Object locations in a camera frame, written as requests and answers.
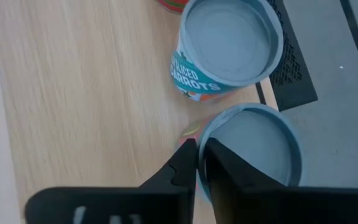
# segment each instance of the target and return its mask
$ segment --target wooden table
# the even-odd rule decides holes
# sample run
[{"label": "wooden table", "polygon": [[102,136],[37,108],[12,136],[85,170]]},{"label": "wooden table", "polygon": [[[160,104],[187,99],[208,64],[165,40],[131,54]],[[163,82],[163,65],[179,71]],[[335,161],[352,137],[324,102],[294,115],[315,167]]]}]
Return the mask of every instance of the wooden table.
[{"label": "wooden table", "polygon": [[190,122],[259,102],[255,86],[213,105],[175,89],[179,20],[153,0],[0,0],[0,223],[46,187],[138,186]]}]

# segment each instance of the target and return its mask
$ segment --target can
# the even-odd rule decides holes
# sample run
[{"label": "can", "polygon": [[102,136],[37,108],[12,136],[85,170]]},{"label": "can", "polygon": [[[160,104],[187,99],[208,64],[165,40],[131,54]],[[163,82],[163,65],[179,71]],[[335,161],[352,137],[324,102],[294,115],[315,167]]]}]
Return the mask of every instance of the can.
[{"label": "can", "polygon": [[182,13],[189,0],[158,0],[158,2],[169,11]]},{"label": "can", "polygon": [[170,73],[187,97],[210,101],[267,78],[282,52],[281,23],[266,0],[190,0]]},{"label": "can", "polygon": [[177,149],[187,139],[194,138],[199,150],[197,195],[210,198],[204,169],[204,147],[210,137],[279,183],[299,185],[301,147],[290,122],[269,106],[244,103],[194,122],[182,132]]}]

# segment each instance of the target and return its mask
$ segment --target perforated black panel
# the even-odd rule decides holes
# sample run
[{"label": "perforated black panel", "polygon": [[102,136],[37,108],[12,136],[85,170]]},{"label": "perforated black panel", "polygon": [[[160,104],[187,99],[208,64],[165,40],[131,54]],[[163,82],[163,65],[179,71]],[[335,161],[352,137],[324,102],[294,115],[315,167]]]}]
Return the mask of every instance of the perforated black panel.
[{"label": "perforated black panel", "polygon": [[317,100],[317,94],[292,29],[283,0],[267,0],[283,27],[284,49],[281,62],[271,74],[273,91],[280,111]]}]

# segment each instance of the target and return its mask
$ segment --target red object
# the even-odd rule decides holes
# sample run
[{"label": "red object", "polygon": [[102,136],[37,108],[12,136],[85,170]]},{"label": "red object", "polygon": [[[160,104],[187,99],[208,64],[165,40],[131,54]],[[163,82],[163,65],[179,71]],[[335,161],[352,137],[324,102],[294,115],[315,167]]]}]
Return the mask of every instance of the red object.
[{"label": "red object", "polygon": [[164,6],[168,10],[177,13],[182,13],[183,8],[185,8],[186,3],[189,0],[158,0],[158,1],[162,6]]}]

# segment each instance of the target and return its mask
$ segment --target teal label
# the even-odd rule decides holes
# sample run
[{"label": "teal label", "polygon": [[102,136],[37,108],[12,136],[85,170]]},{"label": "teal label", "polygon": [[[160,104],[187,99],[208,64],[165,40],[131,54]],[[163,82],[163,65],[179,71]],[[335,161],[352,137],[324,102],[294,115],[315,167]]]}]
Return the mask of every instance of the teal label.
[{"label": "teal label", "polygon": [[174,51],[171,61],[171,76],[179,89],[201,94],[221,94],[235,90],[237,87],[218,83],[206,76],[193,63]]}]

